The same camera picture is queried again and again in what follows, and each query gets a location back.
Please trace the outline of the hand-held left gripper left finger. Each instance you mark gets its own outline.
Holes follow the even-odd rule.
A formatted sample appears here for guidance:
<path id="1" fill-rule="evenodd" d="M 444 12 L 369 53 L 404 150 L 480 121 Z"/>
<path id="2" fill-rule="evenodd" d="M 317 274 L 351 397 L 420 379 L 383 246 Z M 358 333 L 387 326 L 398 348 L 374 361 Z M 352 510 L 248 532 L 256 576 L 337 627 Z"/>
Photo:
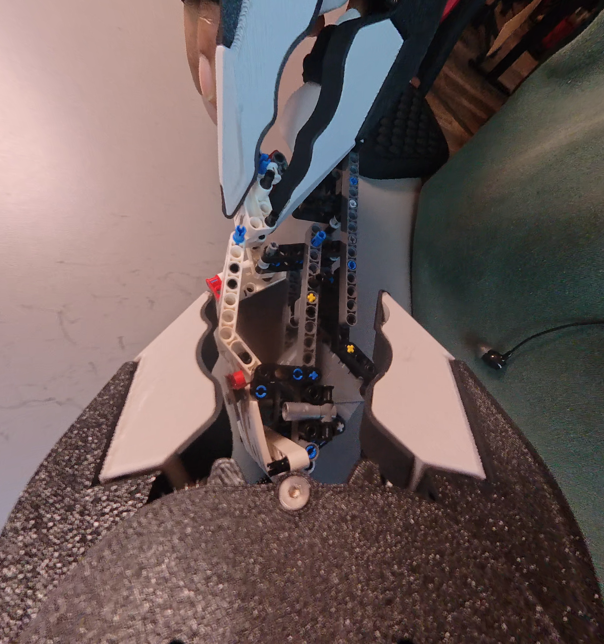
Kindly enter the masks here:
<path id="1" fill-rule="evenodd" d="M 136 359 L 99 482 L 161 471 L 172 486 L 209 475 L 228 456 L 228 416 L 211 371 L 217 311 L 202 294 Z"/>

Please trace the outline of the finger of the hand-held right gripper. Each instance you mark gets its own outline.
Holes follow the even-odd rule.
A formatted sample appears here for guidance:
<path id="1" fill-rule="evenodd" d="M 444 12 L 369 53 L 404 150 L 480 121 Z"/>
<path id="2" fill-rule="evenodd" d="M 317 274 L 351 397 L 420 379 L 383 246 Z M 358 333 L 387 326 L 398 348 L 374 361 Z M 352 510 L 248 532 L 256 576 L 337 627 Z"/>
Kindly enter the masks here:
<path id="1" fill-rule="evenodd" d="M 362 138 L 403 37 L 390 18 L 353 19 L 331 36 L 314 111 L 298 131 L 288 170 L 272 189 L 268 224 L 288 216 Z"/>
<path id="2" fill-rule="evenodd" d="M 290 53 L 309 34 L 322 1 L 220 1 L 216 49 L 219 177 L 231 218 L 258 173 Z"/>

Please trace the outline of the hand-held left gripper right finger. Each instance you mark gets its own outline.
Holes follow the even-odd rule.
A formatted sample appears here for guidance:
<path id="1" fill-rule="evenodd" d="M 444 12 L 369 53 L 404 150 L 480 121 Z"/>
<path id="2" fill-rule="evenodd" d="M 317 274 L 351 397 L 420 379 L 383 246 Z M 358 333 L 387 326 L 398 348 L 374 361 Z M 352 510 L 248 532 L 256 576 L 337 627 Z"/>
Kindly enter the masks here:
<path id="1" fill-rule="evenodd" d="M 485 479 L 451 354 L 387 292 L 374 327 L 378 373 L 364 396 L 364 455 L 390 482 L 420 482 L 429 470 Z"/>

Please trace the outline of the small white toy brick assembly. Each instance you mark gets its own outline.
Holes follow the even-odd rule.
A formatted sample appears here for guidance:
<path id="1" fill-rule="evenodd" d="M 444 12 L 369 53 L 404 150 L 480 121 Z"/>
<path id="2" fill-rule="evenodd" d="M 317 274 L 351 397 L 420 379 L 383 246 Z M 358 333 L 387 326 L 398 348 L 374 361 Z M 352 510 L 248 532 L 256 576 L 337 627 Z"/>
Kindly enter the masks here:
<path id="1" fill-rule="evenodd" d="M 255 246 L 274 230 L 277 216 L 271 214 L 273 207 L 269 195 L 287 168 L 287 159 L 278 150 L 270 155 L 260 155 L 257 179 L 234 218 L 233 244 Z"/>

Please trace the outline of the black toy vehicle chassis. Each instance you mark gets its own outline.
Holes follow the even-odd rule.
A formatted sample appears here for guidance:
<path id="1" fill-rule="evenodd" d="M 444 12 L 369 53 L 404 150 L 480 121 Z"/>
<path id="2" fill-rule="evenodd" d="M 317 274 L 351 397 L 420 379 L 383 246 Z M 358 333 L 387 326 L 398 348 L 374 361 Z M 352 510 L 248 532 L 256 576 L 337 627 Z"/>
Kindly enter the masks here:
<path id="1" fill-rule="evenodd" d="M 299 208 L 301 241 L 233 244 L 215 295 L 224 391 L 241 443 L 269 479 L 313 471 L 377 370 L 350 339 L 358 314 L 359 155 Z"/>

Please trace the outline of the grey desk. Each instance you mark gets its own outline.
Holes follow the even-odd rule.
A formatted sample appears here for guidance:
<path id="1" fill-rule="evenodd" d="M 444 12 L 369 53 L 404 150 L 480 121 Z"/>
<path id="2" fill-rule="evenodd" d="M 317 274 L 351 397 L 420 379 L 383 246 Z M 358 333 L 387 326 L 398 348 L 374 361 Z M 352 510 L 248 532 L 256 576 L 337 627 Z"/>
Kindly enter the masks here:
<path id="1" fill-rule="evenodd" d="M 220 269 L 181 1 L 0 1 L 0 532 L 50 447 Z"/>

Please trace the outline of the person's right hand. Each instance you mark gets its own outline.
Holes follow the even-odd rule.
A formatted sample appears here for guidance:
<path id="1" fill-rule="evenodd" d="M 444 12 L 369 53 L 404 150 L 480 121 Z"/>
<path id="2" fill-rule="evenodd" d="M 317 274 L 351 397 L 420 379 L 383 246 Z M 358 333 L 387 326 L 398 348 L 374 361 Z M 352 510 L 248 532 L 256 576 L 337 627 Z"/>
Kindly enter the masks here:
<path id="1" fill-rule="evenodd" d="M 217 82 L 216 82 L 216 52 L 218 15 L 201 15 L 197 22 L 198 42 L 198 79 L 201 88 L 203 104 L 217 124 Z"/>

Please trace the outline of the black wrist rest pad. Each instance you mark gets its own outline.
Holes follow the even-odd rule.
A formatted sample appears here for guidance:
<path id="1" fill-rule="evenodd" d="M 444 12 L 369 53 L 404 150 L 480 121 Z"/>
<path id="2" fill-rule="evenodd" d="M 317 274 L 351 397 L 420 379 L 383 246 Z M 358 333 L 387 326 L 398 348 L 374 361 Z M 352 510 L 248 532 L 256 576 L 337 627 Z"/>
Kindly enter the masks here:
<path id="1" fill-rule="evenodd" d="M 448 160 L 445 136 L 424 94 L 407 85 L 359 151 L 359 173 L 378 180 L 427 179 Z"/>

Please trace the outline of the person's green sweater torso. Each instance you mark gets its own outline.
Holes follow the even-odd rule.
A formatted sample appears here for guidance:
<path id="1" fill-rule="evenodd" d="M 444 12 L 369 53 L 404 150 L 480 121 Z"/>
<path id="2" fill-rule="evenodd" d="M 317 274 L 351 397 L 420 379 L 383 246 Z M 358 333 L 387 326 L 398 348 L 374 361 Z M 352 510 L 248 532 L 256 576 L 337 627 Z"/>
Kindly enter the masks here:
<path id="1" fill-rule="evenodd" d="M 545 61 L 425 185 L 413 312 L 539 451 L 604 597 L 604 14 Z"/>

